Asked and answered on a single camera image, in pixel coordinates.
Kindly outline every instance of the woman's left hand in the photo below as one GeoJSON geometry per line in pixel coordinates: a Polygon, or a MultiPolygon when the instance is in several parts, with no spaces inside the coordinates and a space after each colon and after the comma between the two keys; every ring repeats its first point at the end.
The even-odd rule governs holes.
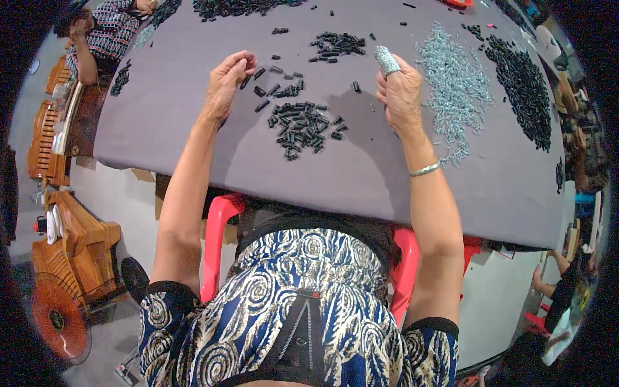
{"type": "Polygon", "coordinates": [[[209,89],[202,114],[216,120],[224,120],[230,114],[230,107],[236,92],[236,86],[256,72],[255,55],[249,51],[240,51],[227,57],[210,72],[209,89]]]}
{"type": "Polygon", "coordinates": [[[157,0],[136,0],[136,8],[142,11],[142,15],[152,15],[157,7],[157,0]]]}

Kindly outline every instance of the hand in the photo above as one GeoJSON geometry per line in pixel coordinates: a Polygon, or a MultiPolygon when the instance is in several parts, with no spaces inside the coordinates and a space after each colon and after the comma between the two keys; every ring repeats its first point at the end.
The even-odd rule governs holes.
{"type": "Polygon", "coordinates": [[[398,55],[393,57],[402,70],[385,78],[383,69],[380,69],[376,75],[376,99],[385,104],[387,123],[400,139],[404,139],[411,131],[423,131],[420,101],[423,78],[398,55]]]}
{"type": "Polygon", "coordinates": [[[539,289],[541,284],[542,284],[541,269],[539,266],[537,266],[535,268],[535,271],[533,272],[533,289],[535,290],[539,289]]]}
{"type": "Polygon", "coordinates": [[[240,51],[227,57],[210,72],[209,91],[206,94],[203,114],[223,120],[230,114],[236,86],[245,77],[256,72],[256,57],[249,51],[240,51]]]}
{"type": "Polygon", "coordinates": [[[90,30],[88,20],[79,19],[71,25],[70,36],[72,41],[83,41],[90,30]]]}
{"type": "Polygon", "coordinates": [[[157,0],[136,0],[136,8],[142,11],[142,15],[152,15],[157,7],[157,0]]]}

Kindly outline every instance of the patterned shirt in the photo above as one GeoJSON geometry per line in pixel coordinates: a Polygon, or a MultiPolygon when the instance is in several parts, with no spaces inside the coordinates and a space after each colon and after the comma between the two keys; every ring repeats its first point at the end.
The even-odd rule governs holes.
{"type": "MultiPolygon", "coordinates": [[[[123,58],[129,42],[140,27],[139,20],[126,12],[133,3],[134,0],[106,0],[92,11],[97,25],[103,27],[90,31],[86,38],[95,60],[120,62],[123,58]]],[[[77,53],[74,45],[71,45],[67,53],[67,67],[77,75],[77,53]]]]}
{"type": "Polygon", "coordinates": [[[453,386],[457,326],[425,318],[400,332],[387,277],[360,240],[323,228],[250,244],[215,298],[151,284],[141,303],[141,373],[149,386],[453,386]]]}

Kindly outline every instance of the red chair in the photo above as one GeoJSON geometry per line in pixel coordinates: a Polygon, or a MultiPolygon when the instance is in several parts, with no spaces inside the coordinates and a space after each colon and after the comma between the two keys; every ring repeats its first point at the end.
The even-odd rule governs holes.
{"type": "MultiPolygon", "coordinates": [[[[548,310],[550,310],[550,307],[544,303],[540,305],[540,308],[545,310],[546,313],[548,313],[548,310]]],[[[545,333],[548,333],[546,332],[546,328],[545,328],[546,317],[538,317],[532,313],[526,312],[524,313],[524,318],[529,320],[537,329],[545,333]]]]}
{"type": "MultiPolygon", "coordinates": [[[[238,193],[217,196],[210,205],[204,237],[204,265],[202,268],[202,289],[200,290],[202,302],[212,300],[217,294],[222,261],[223,230],[228,219],[240,214],[243,209],[245,209],[245,200],[243,195],[238,193]]],[[[401,323],[415,284],[419,248],[415,233],[406,228],[396,230],[394,241],[402,249],[402,261],[397,265],[397,268],[391,269],[391,284],[393,285],[394,295],[389,310],[396,321],[401,323]]]]}

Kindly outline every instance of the swirl pattern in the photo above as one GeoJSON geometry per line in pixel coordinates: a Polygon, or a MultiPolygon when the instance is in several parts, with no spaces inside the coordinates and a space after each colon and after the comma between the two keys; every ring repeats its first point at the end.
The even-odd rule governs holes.
{"type": "Polygon", "coordinates": [[[386,306],[384,272],[364,243],[334,230],[268,234],[239,255],[212,301],[179,305],[177,291],[146,296],[142,374],[149,385],[213,386],[257,370],[298,289],[308,289],[321,295],[325,382],[448,385],[457,363],[454,338],[431,329],[401,333],[386,306]]]}

